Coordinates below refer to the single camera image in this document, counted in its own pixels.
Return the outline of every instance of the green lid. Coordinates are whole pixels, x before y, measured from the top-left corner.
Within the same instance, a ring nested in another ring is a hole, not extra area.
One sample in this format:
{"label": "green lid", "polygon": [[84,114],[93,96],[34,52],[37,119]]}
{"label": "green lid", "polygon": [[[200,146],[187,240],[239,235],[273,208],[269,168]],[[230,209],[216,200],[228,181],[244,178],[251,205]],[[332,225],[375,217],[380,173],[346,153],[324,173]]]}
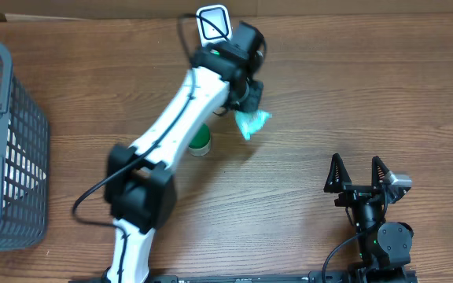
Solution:
{"label": "green lid", "polygon": [[208,145],[211,140],[211,133],[207,125],[202,124],[202,127],[199,129],[195,137],[192,139],[191,143],[188,145],[191,149],[202,149]]}

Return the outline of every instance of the wooden table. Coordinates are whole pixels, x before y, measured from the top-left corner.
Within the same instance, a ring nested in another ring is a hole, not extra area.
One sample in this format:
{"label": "wooden table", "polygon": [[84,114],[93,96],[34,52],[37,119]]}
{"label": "wooden table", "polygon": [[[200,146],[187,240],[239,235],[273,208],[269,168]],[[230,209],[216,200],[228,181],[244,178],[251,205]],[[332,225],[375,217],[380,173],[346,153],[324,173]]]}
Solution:
{"label": "wooden table", "polygon": [[[409,267],[421,282],[453,282],[453,14],[244,20],[267,37],[257,77],[274,116],[249,142],[232,116],[208,121],[213,149],[180,164],[179,203],[154,241],[153,271],[320,269],[353,235],[336,195],[322,191],[339,152],[358,184],[370,182],[374,155],[410,174],[412,190],[387,218],[414,228]],[[114,231],[75,223],[71,206],[104,177],[113,144],[141,135],[179,88],[186,62],[175,20],[0,24],[0,41],[52,127],[46,239],[0,253],[0,282],[97,276],[111,263]],[[110,219],[101,192],[79,210]],[[330,270],[356,260],[351,245]]]}

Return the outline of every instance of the gray plastic basket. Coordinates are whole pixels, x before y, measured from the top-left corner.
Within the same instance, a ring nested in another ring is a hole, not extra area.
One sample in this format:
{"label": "gray plastic basket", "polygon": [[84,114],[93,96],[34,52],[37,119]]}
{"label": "gray plastic basket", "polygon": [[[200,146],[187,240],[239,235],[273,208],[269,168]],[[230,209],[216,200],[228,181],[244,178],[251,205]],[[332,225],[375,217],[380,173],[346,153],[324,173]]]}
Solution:
{"label": "gray plastic basket", "polygon": [[13,75],[0,43],[0,252],[44,238],[49,158],[48,121]]}

